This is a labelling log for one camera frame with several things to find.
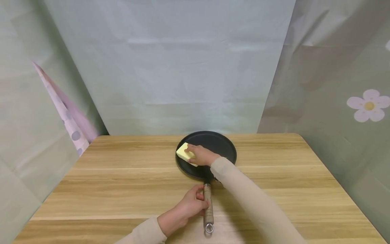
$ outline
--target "pan handle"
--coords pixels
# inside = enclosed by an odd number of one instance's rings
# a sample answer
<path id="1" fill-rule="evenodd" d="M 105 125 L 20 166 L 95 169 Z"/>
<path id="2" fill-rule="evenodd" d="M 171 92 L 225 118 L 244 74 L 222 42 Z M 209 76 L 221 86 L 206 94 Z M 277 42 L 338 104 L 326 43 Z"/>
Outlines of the pan handle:
<path id="1" fill-rule="evenodd" d="M 210 202 L 210 206 L 205 209 L 203 217 L 203 226 L 206 233 L 211 234 L 214 231 L 214 213 L 213 202 L 211 200 L 211 185 L 209 183 L 204 184 L 203 196 L 205 201 Z"/>

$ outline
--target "long sleeve shirt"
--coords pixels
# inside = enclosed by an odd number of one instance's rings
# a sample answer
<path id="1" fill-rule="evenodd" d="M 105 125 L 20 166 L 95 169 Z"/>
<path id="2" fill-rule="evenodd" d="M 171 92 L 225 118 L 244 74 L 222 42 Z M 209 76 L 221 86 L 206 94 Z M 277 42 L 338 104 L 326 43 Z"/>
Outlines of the long sleeve shirt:
<path id="1" fill-rule="evenodd" d="M 211 164 L 211 172 L 238 201 L 266 243 L 306 243 L 279 206 L 229 160 L 216 159 Z M 157 219 L 151 218 L 116 244 L 161 244 L 166 239 Z"/>

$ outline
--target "pink flower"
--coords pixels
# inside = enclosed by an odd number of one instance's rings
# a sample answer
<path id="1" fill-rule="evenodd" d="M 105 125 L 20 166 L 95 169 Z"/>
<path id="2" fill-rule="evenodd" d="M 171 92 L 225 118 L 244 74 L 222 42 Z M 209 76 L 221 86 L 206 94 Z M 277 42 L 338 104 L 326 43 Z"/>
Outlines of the pink flower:
<path id="1" fill-rule="evenodd" d="M 366 122 L 371 119 L 377 122 L 385 117 L 385 112 L 382 109 L 390 106 L 390 97 L 379 96 L 379 91 L 370 89 L 363 93 L 363 98 L 350 97 L 347 105 L 358 109 L 353 116 L 357 121 Z"/>

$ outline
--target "frying pan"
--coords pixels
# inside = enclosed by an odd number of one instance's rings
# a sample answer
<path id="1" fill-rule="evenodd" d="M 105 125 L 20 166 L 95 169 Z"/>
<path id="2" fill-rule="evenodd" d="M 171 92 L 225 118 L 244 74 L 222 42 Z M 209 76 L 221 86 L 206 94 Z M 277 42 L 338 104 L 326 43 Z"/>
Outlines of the frying pan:
<path id="1" fill-rule="evenodd" d="M 193 145 L 201 145 L 208 150 L 215 152 L 222 157 L 229 159 L 233 164 L 237 160 L 237 151 L 233 143 L 221 135 L 213 131 L 198 131 L 184 137 L 177 145 L 178 150 L 183 143 L 189 143 Z M 214 175 L 209 166 L 195 167 L 176 155 L 176 162 L 179 168 L 189 176 L 198 180 L 203 180 L 204 188 L 203 195 L 204 200 L 210 202 L 210 207 L 205 210 L 203 217 L 203 226 L 206 233 L 211 234 L 214 231 L 214 214 L 213 214 L 213 202 L 211 201 L 211 181 L 214 179 Z"/>

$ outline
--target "wooden table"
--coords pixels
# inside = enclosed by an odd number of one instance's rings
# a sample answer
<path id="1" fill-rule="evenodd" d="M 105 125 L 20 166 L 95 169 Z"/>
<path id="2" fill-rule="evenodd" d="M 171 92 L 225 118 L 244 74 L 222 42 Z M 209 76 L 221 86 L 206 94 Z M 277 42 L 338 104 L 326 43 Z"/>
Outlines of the wooden table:
<path id="1" fill-rule="evenodd" d="M 194 184 L 176 166 L 183 138 L 100 136 L 16 238 L 16 244 L 114 243 L 173 207 Z M 271 196 L 308 243 L 386 243 L 296 134 L 228 135 L 236 165 Z M 262 243 L 232 196 L 213 185 L 215 232 L 194 218 L 167 243 Z"/>

